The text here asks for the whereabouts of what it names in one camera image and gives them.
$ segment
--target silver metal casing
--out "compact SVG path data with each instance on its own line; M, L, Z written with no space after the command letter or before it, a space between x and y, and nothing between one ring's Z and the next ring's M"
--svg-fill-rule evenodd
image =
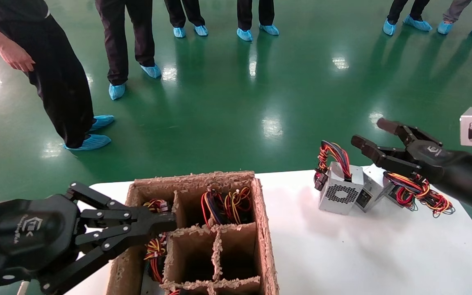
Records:
M320 210L341 215L351 211L363 188L363 170L350 166L352 182L343 181L340 164L331 162L327 171L328 179L320 192Z
M383 198L384 170L375 164L363 170L363 189L356 200L356 205L364 212L372 209Z

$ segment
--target green floor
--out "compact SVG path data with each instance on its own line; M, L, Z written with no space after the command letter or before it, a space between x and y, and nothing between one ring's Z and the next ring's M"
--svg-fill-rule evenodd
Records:
M245 43L236 36L236 0L202 0L210 35L199 38L187 24L182 40L159 0L153 24L163 79L148 78L131 52L127 93L113 102L94 2L48 2L87 72L96 114L116 116L103 131L112 143L94 152L62 149L34 87L0 58L0 200L63 193L75 179L308 170L323 138L367 165L349 144L353 134L398 144L376 128L381 116L461 148L458 118L472 106L472 4L447 37L398 24L390 38L381 32L388 0L278 0L281 35L258 32L255 7L255 41ZM424 18L436 27L449 3L431 2ZM132 51L130 23L127 38ZM16 284L1 287L0 295L16 291ZM29 295L38 294L34 285Z

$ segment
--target colorful wires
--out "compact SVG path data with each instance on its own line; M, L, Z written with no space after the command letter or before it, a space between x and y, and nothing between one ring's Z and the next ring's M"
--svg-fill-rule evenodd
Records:
M168 205L165 200L152 199L143 204L144 207L147 207L152 213L161 213L168 211Z
M438 218L440 214L451 215L455 213L453 204L444 196L431 189L427 179L417 175L415 179L409 179L396 173L384 172L384 176L394 185L399 186L397 191L397 202L416 211L415 200L427 206L433 211L433 217Z
M159 237L152 239L145 245L147 248L147 253L143 260L148 260L150 258L156 258L158 256L163 256L167 253L165 250L165 245L167 245L167 234L159 234Z
M324 183L327 181L325 174L328 170L328 155L331 155L331 157L333 157L340 164L343 171L343 180L350 182L352 179L349 156L347 155L347 152L334 142L322 140L320 153L318 155L318 168L315 169L316 173L314 174L315 188L317 188L319 191L322 190Z
M202 195L202 212L205 224L209 226L209 217L212 216L216 224L242 224L247 216L243 213L251 211L251 189L247 186L241 191L229 192L225 197L211 187Z
M225 215L227 218L235 223L242 224L239 211L249 212L251 211L251 198L249 194L251 189L249 187L244 187L241 189L236 189L234 193L229 192L223 200L223 207L225 209Z

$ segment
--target leg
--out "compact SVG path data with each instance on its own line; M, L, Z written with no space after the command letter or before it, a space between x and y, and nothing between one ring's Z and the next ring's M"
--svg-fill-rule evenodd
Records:
M77 59L67 35L54 20L54 17L49 16L45 20L45 29L47 30L50 46L54 49L56 61L61 70L61 77L72 94L70 97L75 99L74 103L79 106L81 125L84 130L88 131L92 126L94 112L85 70Z
M125 0L95 0L105 28L105 50L109 59L110 84L124 84L129 76L129 56L125 37Z
M387 20L392 24L396 24L399 19L399 14L403 10L403 7L407 3L408 0L394 0L393 4L391 5L391 9L389 9L389 15L387 15Z
M252 27L252 0L238 0L238 28L246 31Z
M182 0L183 6L185 7L185 13L189 22L193 23L196 27L204 26L205 20L202 17L202 11L200 11L200 2L198 0Z
M451 6L444 13L444 21L454 23L460 17L462 11L471 3L472 0L454 0Z
M174 28L183 28L185 26L185 14L181 2L179 0L165 0L165 6L167 6L169 12L170 24Z
M274 21L274 0L260 0L258 13L262 26L272 26Z
M82 124L82 119L86 118L84 113L92 112L92 109L81 111L81 106L86 103L77 102L78 98L64 81L61 61L57 56L62 48L54 48L50 44L49 25L45 24L47 22L49 20L37 23L0 23L0 31L25 49L36 62L34 71L26 73L30 84L36 86L43 107L66 146L78 148L83 144L85 132L90 128ZM81 88L80 85L71 86L73 89Z
M144 67L154 67L152 0L127 0L127 11L134 26L136 60Z
M409 15L412 19L422 21L422 12L424 11L425 6L429 3L429 0L414 0L413 7L411 8L411 13Z

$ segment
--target human hand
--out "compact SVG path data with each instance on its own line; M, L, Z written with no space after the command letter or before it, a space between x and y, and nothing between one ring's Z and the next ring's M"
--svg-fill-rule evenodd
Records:
M24 72L34 71L34 60L28 55L28 53L21 48L20 45L17 45L11 39L8 39L6 42L0 44L0 56L5 60L5 62L12 67L12 69L17 69Z

